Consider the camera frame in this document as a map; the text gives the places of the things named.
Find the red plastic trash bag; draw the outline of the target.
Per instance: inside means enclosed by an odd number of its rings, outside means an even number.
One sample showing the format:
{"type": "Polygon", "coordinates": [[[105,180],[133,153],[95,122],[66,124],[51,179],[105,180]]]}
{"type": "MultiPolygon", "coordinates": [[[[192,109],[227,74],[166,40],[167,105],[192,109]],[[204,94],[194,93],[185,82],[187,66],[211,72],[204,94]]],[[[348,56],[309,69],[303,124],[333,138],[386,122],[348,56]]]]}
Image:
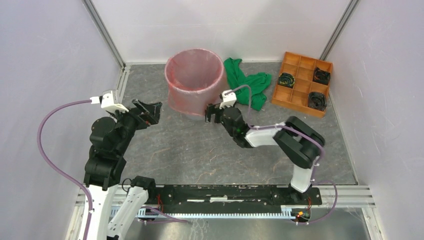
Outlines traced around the red plastic trash bag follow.
{"type": "Polygon", "coordinates": [[[168,105],[183,111],[204,113],[208,104],[220,100],[229,89],[223,60],[215,52],[192,48],[171,56],[164,67],[168,86],[168,105]]]}

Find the grey plastic trash bin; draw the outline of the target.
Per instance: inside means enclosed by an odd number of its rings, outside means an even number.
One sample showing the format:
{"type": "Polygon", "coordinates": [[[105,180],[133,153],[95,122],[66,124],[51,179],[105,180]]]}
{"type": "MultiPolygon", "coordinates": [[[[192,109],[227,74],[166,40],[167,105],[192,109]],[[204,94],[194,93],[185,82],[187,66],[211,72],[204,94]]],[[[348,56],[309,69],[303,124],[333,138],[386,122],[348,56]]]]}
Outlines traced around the grey plastic trash bin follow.
{"type": "Polygon", "coordinates": [[[182,115],[189,120],[193,121],[203,121],[205,122],[207,120],[205,113],[201,113],[199,111],[183,111],[182,115]]]}

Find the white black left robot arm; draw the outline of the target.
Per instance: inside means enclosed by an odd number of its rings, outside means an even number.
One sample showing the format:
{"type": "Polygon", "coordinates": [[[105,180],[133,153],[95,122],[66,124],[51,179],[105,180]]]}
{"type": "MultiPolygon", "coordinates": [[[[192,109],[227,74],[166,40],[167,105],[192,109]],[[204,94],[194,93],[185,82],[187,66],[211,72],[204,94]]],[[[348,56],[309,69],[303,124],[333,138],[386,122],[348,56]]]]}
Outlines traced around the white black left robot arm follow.
{"type": "Polygon", "coordinates": [[[153,178],[136,176],[130,184],[122,206],[110,218],[112,203],[126,166],[124,158],[135,132],[160,121],[161,102],[144,103],[137,99],[133,107],[120,105],[109,116],[97,119],[91,126],[88,161],[84,170],[85,197],[80,240],[123,240],[143,204],[157,198],[153,178]]]}

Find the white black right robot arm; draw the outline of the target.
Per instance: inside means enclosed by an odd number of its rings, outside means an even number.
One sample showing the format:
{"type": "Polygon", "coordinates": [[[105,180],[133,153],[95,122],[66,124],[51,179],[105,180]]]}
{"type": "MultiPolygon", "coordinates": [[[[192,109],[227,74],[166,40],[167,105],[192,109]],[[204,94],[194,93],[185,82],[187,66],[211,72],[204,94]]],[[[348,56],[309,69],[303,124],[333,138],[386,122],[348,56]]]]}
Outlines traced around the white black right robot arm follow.
{"type": "Polygon", "coordinates": [[[205,120],[210,122],[212,116],[213,122],[222,124],[241,148],[278,146],[294,164],[289,199],[295,204],[302,204],[309,198],[314,165],[324,154],[326,141],[321,134],[296,116],[275,125],[250,127],[237,107],[208,104],[205,120]]]}

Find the green cloth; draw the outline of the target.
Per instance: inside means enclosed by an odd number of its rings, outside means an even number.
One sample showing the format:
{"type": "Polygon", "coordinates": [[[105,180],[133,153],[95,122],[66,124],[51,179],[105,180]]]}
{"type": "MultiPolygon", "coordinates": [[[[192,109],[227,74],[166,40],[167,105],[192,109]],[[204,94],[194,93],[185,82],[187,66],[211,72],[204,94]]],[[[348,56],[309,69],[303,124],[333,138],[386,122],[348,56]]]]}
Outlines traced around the green cloth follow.
{"type": "Polygon", "coordinates": [[[227,75],[229,87],[234,90],[240,86],[247,85],[250,87],[242,87],[235,91],[237,101],[242,105],[248,105],[253,110],[260,111],[267,101],[264,91],[272,82],[272,75],[266,72],[245,75],[240,68],[242,59],[227,58],[223,62],[223,66],[227,75]]]}

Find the orange compartment tray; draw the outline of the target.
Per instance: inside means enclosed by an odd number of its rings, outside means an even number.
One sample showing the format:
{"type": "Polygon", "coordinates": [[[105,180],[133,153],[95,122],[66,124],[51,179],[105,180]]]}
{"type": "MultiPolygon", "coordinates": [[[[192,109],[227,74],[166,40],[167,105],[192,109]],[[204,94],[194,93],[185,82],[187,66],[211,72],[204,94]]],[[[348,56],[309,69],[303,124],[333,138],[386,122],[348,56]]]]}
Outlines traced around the orange compartment tray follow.
{"type": "Polygon", "coordinates": [[[279,74],[287,73],[292,75],[294,77],[294,85],[293,87],[287,87],[276,83],[270,102],[317,118],[324,117],[329,109],[328,106],[324,110],[313,109],[308,106],[308,96],[311,92],[323,94],[326,98],[326,104],[330,104],[331,84],[325,85],[313,81],[315,68],[330,74],[333,73],[333,63],[331,62],[289,51],[285,52],[279,74]]]}

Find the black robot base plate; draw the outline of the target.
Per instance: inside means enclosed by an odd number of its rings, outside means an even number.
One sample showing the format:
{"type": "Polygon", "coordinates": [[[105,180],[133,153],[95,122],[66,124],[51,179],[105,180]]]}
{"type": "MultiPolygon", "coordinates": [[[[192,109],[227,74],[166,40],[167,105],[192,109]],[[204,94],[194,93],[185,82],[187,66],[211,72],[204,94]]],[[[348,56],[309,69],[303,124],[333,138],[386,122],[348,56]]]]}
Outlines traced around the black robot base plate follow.
{"type": "Polygon", "coordinates": [[[276,184],[172,185],[149,192],[147,205],[164,213],[277,213],[281,207],[306,209],[323,203],[319,188],[299,193],[276,184]]]}

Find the aluminium corner post left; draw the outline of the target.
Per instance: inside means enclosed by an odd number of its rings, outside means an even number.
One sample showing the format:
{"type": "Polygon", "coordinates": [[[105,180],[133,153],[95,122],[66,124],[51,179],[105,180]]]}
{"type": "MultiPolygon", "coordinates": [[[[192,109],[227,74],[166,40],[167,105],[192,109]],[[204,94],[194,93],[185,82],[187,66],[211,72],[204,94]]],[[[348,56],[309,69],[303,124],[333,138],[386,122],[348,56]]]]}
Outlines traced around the aluminium corner post left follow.
{"type": "Polygon", "coordinates": [[[107,30],[107,27],[104,21],[102,20],[99,12],[97,11],[94,5],[94,2],[92,0],[82,0],[82,3],[84,4],[88,14],[92,18],[94,24],[96,25],[97,30],[99,31],[100,35],[104,39],[106,45],[108,46],[115,61],[122,69],[124,69],[126,67],[126,63],[124,59],[122,58],[121,54],[119,53],[119,50],[117,46],[115,45],[109,31],[107,30]]]}

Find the aluminium corner post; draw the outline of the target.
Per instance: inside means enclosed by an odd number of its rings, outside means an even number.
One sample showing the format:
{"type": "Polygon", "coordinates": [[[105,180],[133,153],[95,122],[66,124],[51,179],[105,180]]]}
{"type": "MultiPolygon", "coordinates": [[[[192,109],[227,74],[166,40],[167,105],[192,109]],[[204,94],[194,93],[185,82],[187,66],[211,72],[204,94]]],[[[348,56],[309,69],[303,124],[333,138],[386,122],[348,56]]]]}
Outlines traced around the aluminium corner post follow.
{"type": "Polygon", "coordinates": [[[319,57],[320,60],[325,61],[328,58],[329,54],[331,53],[333,47],[335,46],[337,40],[345,29],[348,21],[350,20],[359,3],[360,0],[349,1],[319,57]]]}
{"type": "Polygon", "coordinates": [[[97,30],[99,31],[100,35],[104,39],[106,45],[108,46],[115,61],[122,69],[124,69],[126,67],[126,63],[124,59],[122,58],[121,54],[119,53],[119,50],[117,46],[115,45],[109,31],[107,30],[107,27],[104,21],[102,20],[99,12],[97,11],[94,5],[94,2],[92,0],[82,0],[82,3],[84,4],[88,14],[92,18],[94,24],[96,25],[97,30]]]}

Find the aluminium corner post right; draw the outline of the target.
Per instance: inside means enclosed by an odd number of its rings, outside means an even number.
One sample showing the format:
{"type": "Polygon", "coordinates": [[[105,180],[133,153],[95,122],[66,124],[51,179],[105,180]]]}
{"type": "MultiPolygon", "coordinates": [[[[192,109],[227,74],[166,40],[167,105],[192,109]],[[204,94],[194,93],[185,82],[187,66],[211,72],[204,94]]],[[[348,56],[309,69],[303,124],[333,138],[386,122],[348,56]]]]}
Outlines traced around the aluminium corner post right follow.
{"type": "Polygon", "coordinates": [[[329,54],[331,53],[333,47],[335,46],[337,40],[345,29],[348,21],[350,20],[359,3],[360,0],[349,1],[319,57],[320,60],[325,61],[328,58],[329,54]]]}

